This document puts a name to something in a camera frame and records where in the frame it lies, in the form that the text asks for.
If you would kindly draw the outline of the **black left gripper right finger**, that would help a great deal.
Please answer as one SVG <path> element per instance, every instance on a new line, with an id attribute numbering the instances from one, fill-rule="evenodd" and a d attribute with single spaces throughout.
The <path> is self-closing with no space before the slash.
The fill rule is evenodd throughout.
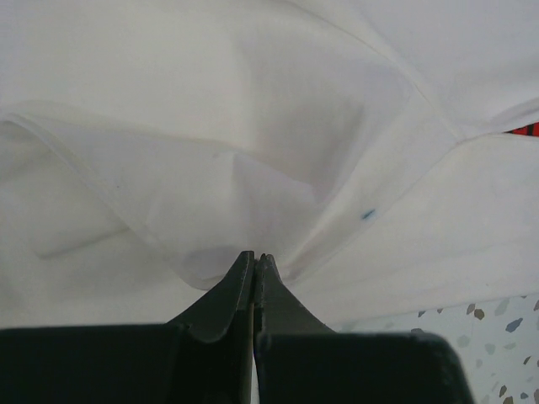
<path id="1" fill-rule="evenodd" d="M 469 403 L 461 362 L 427 332 L 339 333 L 283 284 L 275 260 L 255 267 L 254 357 L 262 403 Z"/>

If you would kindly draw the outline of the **white t-shirt red print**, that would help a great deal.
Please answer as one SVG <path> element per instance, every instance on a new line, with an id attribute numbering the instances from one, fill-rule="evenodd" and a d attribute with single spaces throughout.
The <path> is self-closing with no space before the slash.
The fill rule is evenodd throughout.
<path id="1" fill-rule="evenodd" d="M 4 1 L 1 324 L 535 293 L 537 119 L 535 1 Z"/>

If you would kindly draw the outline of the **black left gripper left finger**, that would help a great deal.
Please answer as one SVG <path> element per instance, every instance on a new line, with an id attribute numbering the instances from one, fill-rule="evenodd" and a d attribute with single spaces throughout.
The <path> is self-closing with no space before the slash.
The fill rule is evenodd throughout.
<path id="1" fill-rule="evenodd" d="M 254 265 L 165 323 L 2 330 L 2 402 L 249 402 Z"/>

